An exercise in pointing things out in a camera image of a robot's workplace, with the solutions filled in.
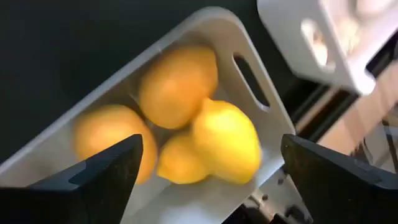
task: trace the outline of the tray handle hole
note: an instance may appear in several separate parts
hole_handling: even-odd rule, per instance
[[[312,19],[304,19],[301,22],[301,34],[318,67],[328,73],[334,72],[336,67],[335,60],[328,51],[325,38],[317,23]]]
[[[263,106],[269,107],[269,102],[264,92],[261,90],[261,87],[258,84],[247,61],[238,54],[234,54],[233,58],[236,66],[239,68],[241,74],[243,75],[243,78],[245,79],[246,83],[249,85],[252,96],[254,96],[255,99]]]

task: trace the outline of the white tray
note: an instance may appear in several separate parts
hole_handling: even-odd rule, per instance
[[[368,95],[376,82],[366,65],[397,31],[398,2],[378,16],[367,19],[358,18],[354,4],[354,0],[257,0],[257,9],[263,24],[297,75]],[[344,17],[357,18],[360,30],[359,45],[347,57],[333,29]],[[334,60],[334,70],[318,65],[302,34],[302,22],[309,19],[323,34]]]
[[[262,146],[262,167],[246,185],[231,185],[214,178],[199,184],[174,185],[153,176],[133,189],[122,223],[221,223],[281,167],[284,161],[280,141],[283,134],[294,133],[294,127],[242,23],[219,7],[191,15],[67,111],[0,166],[0,184],[26,186],[76,163],[71,144],[73,120],[84,110],[105,103],[121,102],[138,111],[134,103],[136,89],[150,60],[171,45],[187,42],[213,46],[220,79],[215,98],[232,102],[250,117]],[[255,99],[233,55],[247,61],[270,107]],[[149,126],[160,145],[170,135],[164,129]]]

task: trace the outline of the dark background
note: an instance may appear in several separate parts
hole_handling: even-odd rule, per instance
[[[225,7],[242,20],[295,121],[318,85],[292,75],[256,0],[2,0],[0,162],[205,6]]]

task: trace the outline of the white plastic tray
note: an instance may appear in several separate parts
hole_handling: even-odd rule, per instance
[[[284,161],[280,141],[283,134],[294,133],[294,127],[242,23],[219,7],[191,15],[24,146],[0,166],[0,185],[26,186],[74,164],[73,120],[84,110],[105,103],[121,102],[138,111],[134,103],[136,89],[150,60],[171,45],[192,42],[214,48],[220,79],[215,98],[232,102],[250,117],[263,150],[262,167],[246,185],[231,185],[214,178],[199,184],[174,185],[153,176],[133,189],[122,223],[221,223],[281,167]],[[255,99],[233,55],[247,61],[270,107]],[[149,126],[159,144],[170,135],[164,129]]]
[[[353,0],[257,0],[257,9],[262,22],[297,75],[368,95],[376,82],[366,70],[366,65],[397,31],[398,1],[379,15],[366,19],[355,14],[354,4]],[[356,18],[360,33],[359,45],[347,57],[333,29],[337,21],[344,17]],[[302,22],[307,20],[316,23],[323,34],[328,53],[334,60],[334,70],[317,64],[301,31]]]

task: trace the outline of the yellow lemon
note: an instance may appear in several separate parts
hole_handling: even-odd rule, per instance
[[[208,169],[193,150],[188,133],[180,133],[166,142],[159,157],[158,176],[175,184],[192,184],[208,174]]]
[[[236,184],[253,178],[261,148],[252,122],[239,108],[206,99],[193,121],[192,134],[196,152],[213,175]]]
[[[141,184],[151,177],[157,159],[157,146],[151,131],[132,109],[123,105],[106,105],[83,115],[74,128],[75,150],[81,160],[133,134],[141,134],[144,148],[136,183]]]
[[[143,76],[139,106],[154,124],[177,129],[199,111],[201,102],[216,90],[218,74],[214,51],[202,46],[166,52]]]

